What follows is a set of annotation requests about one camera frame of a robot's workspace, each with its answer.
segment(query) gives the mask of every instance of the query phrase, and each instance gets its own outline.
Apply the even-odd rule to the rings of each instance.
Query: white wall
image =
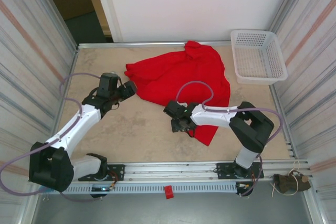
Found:
[[[116,42],[230,40],[268,29],[283,0],[101,0]]]

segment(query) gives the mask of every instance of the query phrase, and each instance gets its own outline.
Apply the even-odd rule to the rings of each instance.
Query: white string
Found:
[[[298,167],[297,169],[295,169],[295,163],[296,163],[296,161],[299,163],[299,167]],[[287,176],[289,176],[289,175],[293,176],[293,178],[294,178],[295,181],[296,181],[296,191],[295,191],[295,193],[292,193],[292,194],[283,194],[283,193],[279,192],[277,188],[275,188],[275,183],[274,183],[274,184],[270,183],[271,186],[273,187],[273,190],[272,190],[272,198],[273,198],[274,190],[277,191],[278,193],[284,195],[284,196],[293,196],[294,194],[296,194],[296,193],[298,192],[298,190],[299,190],[299,182],[298,182],[298,180],[295,178],[295,176],[294,176],[293,174],[290,174],[290,173],[293,172],[294,170],[299,171],[299,169],[300,169],[300,161],[295,160],[294,163],[293,163],[293,169],[290,170],[290,172],[287,174]]]

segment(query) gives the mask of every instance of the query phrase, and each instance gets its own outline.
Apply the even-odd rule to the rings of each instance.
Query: white plastic basket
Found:
[[[231,43],[238,83],[271,85],[286,80],[286,65],[274,33],[233,30]]]

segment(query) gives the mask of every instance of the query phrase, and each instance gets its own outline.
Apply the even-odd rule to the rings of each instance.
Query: table surface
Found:
[[[230,46],[214,47],[225,66],[225,77],[230,83],[229,106],[249,101],[256,107],[275,109],[269,87],[239,84],[236,81],[232,50]],[[123,82],[125,64],[152,58],[183,47],[141,48],[85,48],[80,49],[74,72],[88,72],[100,76],[103,72],[116,72]],[[98,86],[98,79],[89,76],[72,78],[68,97],[82,101]],[[60,121],[64,126],[77,111],[72,102],[66,102]],[[276,115],[267,113],[279,125]],[[185,133],[172,133],[170,117],[163,107],[138,96],[121,103],[84,136],[71,158],[92,152],[103,155],[109,162],[190,162],[234,160],[241,143],[230,129],[220,127],[210,146],[205,146]],[[289,153],[282,133],[278,134],[262,153],[264,159],[286,159]]]

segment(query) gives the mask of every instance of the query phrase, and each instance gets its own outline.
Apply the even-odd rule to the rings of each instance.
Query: red clip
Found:
[[[164,187],[164,192],[166,194],[166,199],[174,198],[172,186],[165,186]]]

